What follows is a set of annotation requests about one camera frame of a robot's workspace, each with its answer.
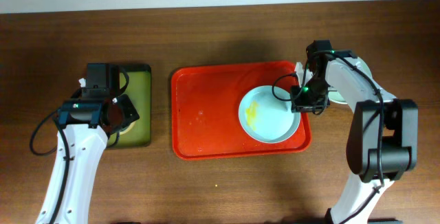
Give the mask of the mint green plate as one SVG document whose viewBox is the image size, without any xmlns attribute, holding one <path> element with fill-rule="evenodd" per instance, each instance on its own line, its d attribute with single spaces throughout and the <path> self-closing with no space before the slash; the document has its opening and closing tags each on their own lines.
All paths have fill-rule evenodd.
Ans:
<svg viewBox="0 0 440 224">
<path fill-rule="evenodd" d="M 369 69 L 369 66 L 366 62 L 357 57 L 354 58 L 346 58 L 350 63 L 353 63 L 358 69 L 363 71 L 365 75 L 369 78 L 372 78 L 372 72 Z M 350 105 L 350 101 L 353 101 L 356 97 L 356 93 L 353 93 L 354 84 L 349 83 L 347 86 L 342 86 L 341 88 L 330 87 L 329 88 L 329 100 L 335 102 L 337 104 L 348 104 Z"/>
</svg>

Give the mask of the green and yellow sponge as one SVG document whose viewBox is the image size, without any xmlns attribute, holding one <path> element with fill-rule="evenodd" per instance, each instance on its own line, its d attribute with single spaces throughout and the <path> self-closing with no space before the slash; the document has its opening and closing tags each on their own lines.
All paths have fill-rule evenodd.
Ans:
<svg viewBox="0 0 440 224">
<path fill-rule="evenodd" d="M 135 122 L 130 123 L 130 125 L 128 125 L 127 127 L 121 129 L 121 130 L 119 131 L 119 134 L 120 134 L 120 135 L 123 135 L 123 134 L 125 134 L 125 133 L 128 133 L 128 132 L 134 127 L 134 125 L 135 125 Z"/>
</svg>

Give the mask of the light blue plate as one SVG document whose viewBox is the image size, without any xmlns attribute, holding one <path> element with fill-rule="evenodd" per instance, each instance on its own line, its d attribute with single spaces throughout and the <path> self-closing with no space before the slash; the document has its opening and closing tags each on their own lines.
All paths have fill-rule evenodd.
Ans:
<svg viewBox="0 0 440 224">
<path fill-rule="evenodd" d="M 264 144 L 277 144 L 289 139 L 298 130 L 301 114 L 292 111 L 288 91 L 264 85 L 243 96 L 238 119 L 252 139 Z"/>
</svg>

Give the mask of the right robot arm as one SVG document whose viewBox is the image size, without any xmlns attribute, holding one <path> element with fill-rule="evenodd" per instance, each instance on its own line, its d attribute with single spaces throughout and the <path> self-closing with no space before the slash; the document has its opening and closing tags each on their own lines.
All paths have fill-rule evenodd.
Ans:
<svg viewBox="0 0 440 224">
<path fill-rule="evenodd" d="M 349 178 L 325 223 L 368 223 L 380 197 L 417 163 L 418 106 L 387 92 L 364 71 L 351 50 L 313 41 L 294 75 L 291 111 L 320 115 L 337 91 L 353 112 L 346 143 Z"/>
</svg>

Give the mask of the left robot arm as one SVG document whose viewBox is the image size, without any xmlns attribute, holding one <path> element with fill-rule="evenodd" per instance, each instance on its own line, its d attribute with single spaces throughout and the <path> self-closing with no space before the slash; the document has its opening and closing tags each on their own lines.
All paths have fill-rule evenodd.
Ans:
<svg viewBox="0 0 440 224">
<path fill-rule="evenodd" d="M 49 119 L 57 129 L 56 158 L 37 223 L 87 223 L 94 179 L 112 135 L 140 116 L 129 96 L 123 67 L 89 63 L 80 88 Z"/>
</svg>

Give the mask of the black tray with green liquid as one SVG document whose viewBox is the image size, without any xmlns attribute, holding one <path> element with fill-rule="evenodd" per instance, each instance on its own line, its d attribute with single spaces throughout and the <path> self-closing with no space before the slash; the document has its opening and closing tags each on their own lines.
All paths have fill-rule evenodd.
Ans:
<svg viewBox="0 0 440 224">
<path fill-rule="evenodd" d="M 139 119 L 134 127 L 123 135 L 113 134 L 107 147 L 112 149 L 148 146 L 151 143 L 151 67 L 147 64 L 125 64 L 122 66 L 129 76 L 129 85 L 124 92 L 133 103 Z"/>
</svg>

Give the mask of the red plastic tray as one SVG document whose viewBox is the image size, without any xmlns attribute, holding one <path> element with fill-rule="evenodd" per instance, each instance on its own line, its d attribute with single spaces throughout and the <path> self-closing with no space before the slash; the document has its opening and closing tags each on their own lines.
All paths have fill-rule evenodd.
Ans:
<svg viewBox="0 0 440 224">
<path fill-rule="evenodd" d="M 287 140 L 264 144 L 252 139 L 238 119 L 243 96 L 279 79 L 284 90 L 297 84 L 286 79 L 289 61 L 184 67 L 172 76 L 172 146 L 183 160 L 219 159 L 298 153 L 311 143 L 309 117 L 301 115 L 298 130 Z"/>
</svg>

